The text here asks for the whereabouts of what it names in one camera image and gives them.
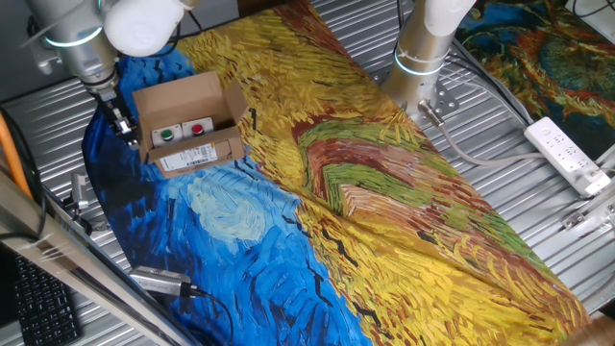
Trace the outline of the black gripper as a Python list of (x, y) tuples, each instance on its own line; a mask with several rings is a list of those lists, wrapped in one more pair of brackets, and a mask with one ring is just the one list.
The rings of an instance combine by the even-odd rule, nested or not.
[(97, 88), (93, 91), (93, 96), (111, 127), (115, 128), (115, 134), (131, 150), (137, 150), (139, 147), (138, 126), (133, 122), (119, 86)]

